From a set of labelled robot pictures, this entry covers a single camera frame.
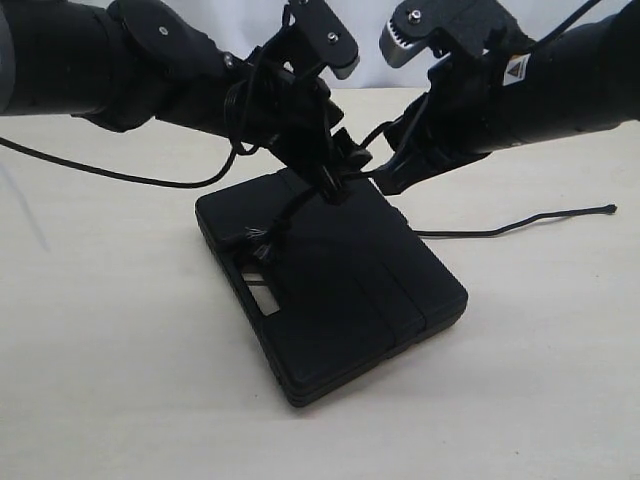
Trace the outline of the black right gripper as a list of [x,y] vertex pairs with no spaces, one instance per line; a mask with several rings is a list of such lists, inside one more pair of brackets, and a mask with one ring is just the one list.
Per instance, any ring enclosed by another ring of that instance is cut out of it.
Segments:
[[385,196],[441,175],[449,165],[467,165],[505,148],[499,101],[505,53],[478,58],[450,53],[428,70],[430,87],[385,132],[389,161],[372,180]]

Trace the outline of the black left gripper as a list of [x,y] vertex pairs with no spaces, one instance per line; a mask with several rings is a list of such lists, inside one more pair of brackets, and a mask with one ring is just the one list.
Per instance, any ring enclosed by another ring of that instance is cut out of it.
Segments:
[[255,48],[242,76],[225,94],[224,126],[231,155],[265,149],[312,185],[330,205],[350,196],[345,170],[361,170],[373,156],[345,127],[344,117],[319,76],[328,63],[297,29],[280,29]]

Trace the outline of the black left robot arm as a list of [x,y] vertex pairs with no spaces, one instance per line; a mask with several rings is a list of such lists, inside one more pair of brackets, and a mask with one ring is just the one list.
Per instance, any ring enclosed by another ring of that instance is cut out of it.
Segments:
[[221,50],[161,1],[1,5],[1,113],[69,115],[124,133],[150,120],[265,149],[341,201],[370,160],[341,126],[322,79],[348,77],[355,39],[323,1],[289,1],[276,33],[245,58]]

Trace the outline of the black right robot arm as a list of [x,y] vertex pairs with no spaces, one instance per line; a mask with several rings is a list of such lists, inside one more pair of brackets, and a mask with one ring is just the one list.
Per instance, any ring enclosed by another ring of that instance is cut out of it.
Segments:
[[497,1],[404,1],[379,40],[401,68],[424,50],[429,88],[385,133],[386,195],[493,152],[611,130],[639,117],[639,5],[600,21],[570,17],[540,40]]

